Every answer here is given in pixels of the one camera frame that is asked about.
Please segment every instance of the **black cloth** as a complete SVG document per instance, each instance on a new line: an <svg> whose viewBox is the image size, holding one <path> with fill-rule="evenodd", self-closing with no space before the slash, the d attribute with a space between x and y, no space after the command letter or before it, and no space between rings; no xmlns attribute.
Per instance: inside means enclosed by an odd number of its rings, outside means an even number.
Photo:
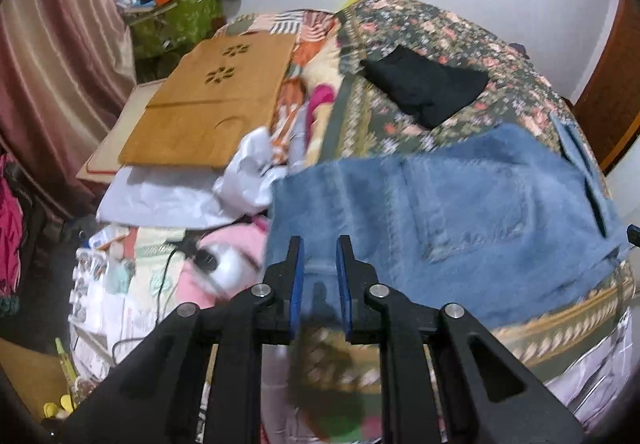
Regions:
<svg viewBox="0 0 640 444"><path fill-rule="evenodd" d="M429 129L473 103L489 82L486 72L440 65L401 45L379 61L360 64L367 80Z"/></svg>

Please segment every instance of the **wooden board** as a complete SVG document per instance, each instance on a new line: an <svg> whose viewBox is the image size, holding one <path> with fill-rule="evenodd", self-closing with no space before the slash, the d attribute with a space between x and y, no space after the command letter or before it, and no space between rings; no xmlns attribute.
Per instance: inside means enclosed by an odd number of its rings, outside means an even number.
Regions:
<svg viewBox="0 0 640 444"><path fill-rule="evenodd" d="M598 66L575 106L575 117L607 171L640 126L640 10L620 0L616 20Z"/></svg>
<svg viewBox="0 0 640 444"><path fill-rule="evenodd" d="M0 365L20 400L38 422L44 416L44 404L58 404L60 397L67 393L65 376L58 358L0 339Z"/></svg>
<svg viewBox="0 0 640 444"><path fill-rule="evenodd" d="M225 167L244 135L270 126L295 40L259 32L201 42L149 101L119 161Z"/></svg>

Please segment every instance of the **white paper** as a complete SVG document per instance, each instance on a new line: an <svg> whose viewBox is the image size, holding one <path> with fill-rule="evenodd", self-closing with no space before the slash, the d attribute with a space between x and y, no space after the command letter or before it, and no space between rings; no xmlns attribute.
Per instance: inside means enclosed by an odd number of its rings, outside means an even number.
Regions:
<svg viewBox="0 0 640 444"><path fill-rule="evenodd" d="M104 299L104 295L105 291L100 282L92 281L89 284L86 293L86 319L82 324L87 331L100 334L101 336L105 335L102 322L102 300Z"/></svg>
<svg viewBox="0 0 640 444"><path fill-rule="evenodd" d="M113 344L122 338L125 300L126 296L124 296L124 294L105 294L103 298L102 313L104 317L104 332L107 337L107 350L109 354L111 354Z"/></svg>
<svg viewBox="0 0 640 444"><path fill-rule="evenodd" d="M164 268L173 249L166 241L181 240L184 232L184 230L138 229L134 247L136 273L129 283L127 296L141 311L155 313L158 310L157 292L163 275L165 277L160 298L161 318L164 319L166 312L171 312L177 306L174 291L182 271L184 255L180 251L176 252L165 274Z"/></svg>
<svg viewBox="0 0 640 444"><path fill-rule="evenodd" d="M245 135L220 175L208 168L125 166L107 189L97 218L130 226L209 229L255 215L271 203L271 183L287 174L271 167L266 128Z"/></svg>
<svg viewBox="0 0 640 444"><path fill-rule="evenodd" d="M147 337L156 326L156 314L153 312L144 312L138 309L135 302L127 298L124 302L124 312L122 315L122 330L117 341L115 351L112 350L115 363L121 363L130 352L136 348L142 338Z"/></svg>
<svg viewBox="0 0 640 444"><path fill-rule="evenodd" d="M109 364L81 337L76 340L73 355L96 379L104 380L107 377Z"/></svg>

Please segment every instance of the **white sheet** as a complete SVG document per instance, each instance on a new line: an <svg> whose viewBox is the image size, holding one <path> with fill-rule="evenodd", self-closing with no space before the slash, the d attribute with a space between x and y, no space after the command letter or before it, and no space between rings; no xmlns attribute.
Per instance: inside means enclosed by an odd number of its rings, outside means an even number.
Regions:
<svg viewBox="0 0 640 444"><path fill-rule="evenodd" d="M286 167L271 167L272 159L269 132L261 127L242 138L223 174L208 168L125 166L96 216L130 226L218 228L271 204L271 183L287 174Z"/></svg>

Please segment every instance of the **black cable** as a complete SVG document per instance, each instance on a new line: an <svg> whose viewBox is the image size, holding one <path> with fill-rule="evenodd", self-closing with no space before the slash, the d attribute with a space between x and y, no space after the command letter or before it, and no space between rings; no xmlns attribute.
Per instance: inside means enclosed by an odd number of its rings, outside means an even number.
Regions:
<svg viewBox="0 0 640 444"><path fill-rule="evenodd" d="M166 264L164 264L164 271L162 272L162 280L160 282L160 290L158 291L158 296L156 297L156 327L160 322L160 297L162 296L162 289L164 289L164 282L166 281L166 275L169 272L169 262L174 257L174 254L178 251L178 248L175 247L172 252L169 253L169 258L166 259Z"/></svg>
<svg viewBox="0 0 640 444"><path fill-rule="evenodd" d="M156 327L160 322L160 299L162 296L162 289L164 289L164 283L166 282L166 275L169 273L169 263L171 263L171 259L174 257L174 254L176 252L178 252L177 247L175 247L175 249L169 253L169 257L166 259L166 263L164 264L164 271L162 272L162 280L160 281L160 289L158 290L158 296L156 297ZM119 347L121 344L124 344L124 343L142 341L143 339L144 338L127 338L127 339L122 339L120 341L116 341L113 344L113 347L111 347L111 359L113 360L114 366L118 364L118 361L116 360L117 347Z"/></svg>

